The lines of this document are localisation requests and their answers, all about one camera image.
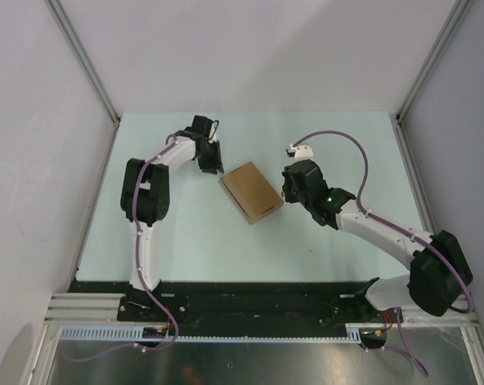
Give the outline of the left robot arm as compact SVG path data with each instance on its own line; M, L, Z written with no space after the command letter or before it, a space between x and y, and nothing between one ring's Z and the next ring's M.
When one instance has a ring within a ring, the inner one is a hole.
M131 224L134 260L129 285L134 290L153 291L161 281L155 240L170 208L172 173L193 160L203 173L224 173L218 126L218 120L196 115L190 126L169 135L152 158L127 162L120 207Z

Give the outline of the brown cardboard express box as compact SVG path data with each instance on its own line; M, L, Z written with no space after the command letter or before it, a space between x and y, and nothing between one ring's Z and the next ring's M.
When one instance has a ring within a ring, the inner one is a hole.
M251 161L220 179L250 225L284 205L281 196Z

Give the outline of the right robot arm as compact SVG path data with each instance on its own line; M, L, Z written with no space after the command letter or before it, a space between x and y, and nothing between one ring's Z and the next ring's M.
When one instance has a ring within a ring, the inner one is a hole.
M398 223L360 208L342 188L330 188L313 160L284 168L282 192L299 203L321 226L357 236L399 261L409 272L395 278L374 278L355 301L357 316L373 322L384 310L415 304L441 317L473 280L458 239L445 230L437 234L404 229Z

